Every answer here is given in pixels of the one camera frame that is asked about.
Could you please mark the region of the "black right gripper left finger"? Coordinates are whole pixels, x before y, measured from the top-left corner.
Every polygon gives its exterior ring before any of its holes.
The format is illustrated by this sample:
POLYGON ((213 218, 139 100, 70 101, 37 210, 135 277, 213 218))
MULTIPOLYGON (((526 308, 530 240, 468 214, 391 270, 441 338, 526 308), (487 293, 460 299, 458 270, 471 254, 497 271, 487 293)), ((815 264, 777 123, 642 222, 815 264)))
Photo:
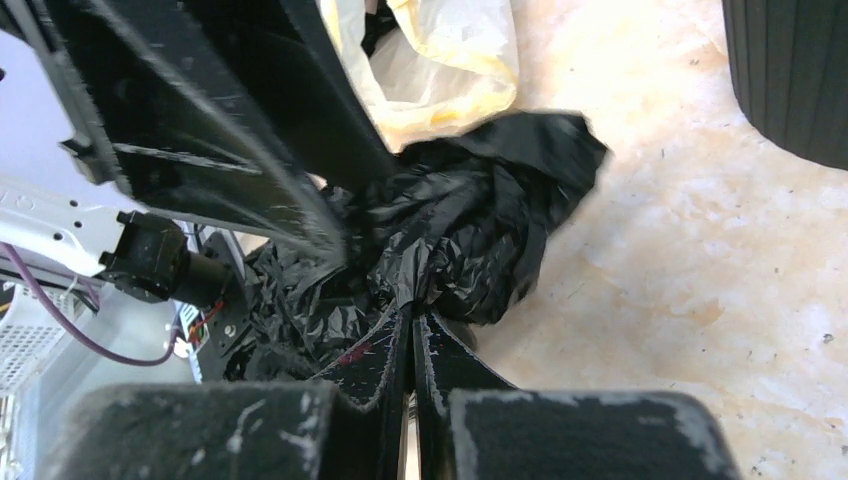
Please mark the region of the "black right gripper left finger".
POLYGON ((337 393, 321 479, 401 479, 406 465, 410 320, 388 307, 376 325, 316 377, 337 393))

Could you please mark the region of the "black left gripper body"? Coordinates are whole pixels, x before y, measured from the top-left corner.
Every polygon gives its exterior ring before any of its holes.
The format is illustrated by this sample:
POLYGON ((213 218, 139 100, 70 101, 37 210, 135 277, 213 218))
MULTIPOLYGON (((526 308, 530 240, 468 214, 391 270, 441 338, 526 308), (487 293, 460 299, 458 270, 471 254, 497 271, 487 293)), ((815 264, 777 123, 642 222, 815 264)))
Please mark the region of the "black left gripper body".
POLYGON ((1 27, 81 173, 154 213, 342 262, 351 230, 315 179, 396 169, 313 1, 5 1, 1 27))

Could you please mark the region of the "black plastic trash bag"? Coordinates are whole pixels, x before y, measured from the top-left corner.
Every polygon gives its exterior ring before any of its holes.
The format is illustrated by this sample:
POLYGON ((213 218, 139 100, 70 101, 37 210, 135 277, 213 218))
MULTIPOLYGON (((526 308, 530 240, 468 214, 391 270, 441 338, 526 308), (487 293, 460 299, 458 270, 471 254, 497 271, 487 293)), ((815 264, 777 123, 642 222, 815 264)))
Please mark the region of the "black plastic trash bag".
POLYGON ((536 285, 549 237, 593 189, 607 146, 569 112, 504 114, 413 143, 401 171, 322 196, 346 227, 344 261, 277 242, 245 260, 251 334, 229 381, 304 380, 390 307, 487 325, 536 285))

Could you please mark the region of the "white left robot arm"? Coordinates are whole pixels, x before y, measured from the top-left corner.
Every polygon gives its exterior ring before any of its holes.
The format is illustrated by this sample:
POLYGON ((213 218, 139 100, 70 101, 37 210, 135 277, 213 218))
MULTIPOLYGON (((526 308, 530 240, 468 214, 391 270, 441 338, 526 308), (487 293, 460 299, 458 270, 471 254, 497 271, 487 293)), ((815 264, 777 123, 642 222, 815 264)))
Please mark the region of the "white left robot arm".
POLYGON ((67 114, 91 183, 139 204, 1 182, 1 239, 147 302, 218 301, 229 269, 181 222, 343 263, 348 233, 315 177, 355 190, 396 169, 313 1, 5 1, 67 114))

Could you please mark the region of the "black plastic trash bin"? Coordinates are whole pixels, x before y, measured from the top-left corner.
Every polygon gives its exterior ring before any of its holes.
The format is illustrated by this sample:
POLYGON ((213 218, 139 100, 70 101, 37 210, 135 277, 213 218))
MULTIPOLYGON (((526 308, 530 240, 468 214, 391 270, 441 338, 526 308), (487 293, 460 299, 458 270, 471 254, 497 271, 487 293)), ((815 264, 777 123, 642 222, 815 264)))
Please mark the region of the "black plastic trash bin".
POLYGON ((847 167, 847 4, 724 0, 733 92, 748 122, 781 149, 847 167))

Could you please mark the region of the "translucent yellow plastic bag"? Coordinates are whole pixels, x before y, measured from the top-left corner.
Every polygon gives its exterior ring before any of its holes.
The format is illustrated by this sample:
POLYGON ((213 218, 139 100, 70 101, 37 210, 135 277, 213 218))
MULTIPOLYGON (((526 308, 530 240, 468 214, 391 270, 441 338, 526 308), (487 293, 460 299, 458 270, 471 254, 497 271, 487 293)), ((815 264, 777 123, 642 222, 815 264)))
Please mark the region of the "translucent yellow plastic bag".
POLYGON ((318 2, 354 89, 387 147, 456 134, 510 108, 519 83, 509 0, 390 1, 395 29, 362 44, 368 1, 318 2))

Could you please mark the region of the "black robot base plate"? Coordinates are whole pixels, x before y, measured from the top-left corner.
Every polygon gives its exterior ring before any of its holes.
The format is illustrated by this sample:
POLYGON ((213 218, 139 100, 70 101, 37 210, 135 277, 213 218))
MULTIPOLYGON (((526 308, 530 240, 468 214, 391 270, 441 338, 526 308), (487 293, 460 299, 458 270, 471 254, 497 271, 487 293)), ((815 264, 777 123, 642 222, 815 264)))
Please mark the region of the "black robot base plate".
POLYGON ((251 330, 247 318, 244 252, 236 235, 229 230, 205 227, 200 238, 203 253, 228 266, 232 275, 224 291, 224 306, 203 326, 203 338, 191 357, 197 383, 222 380, 229 356, 251 330))

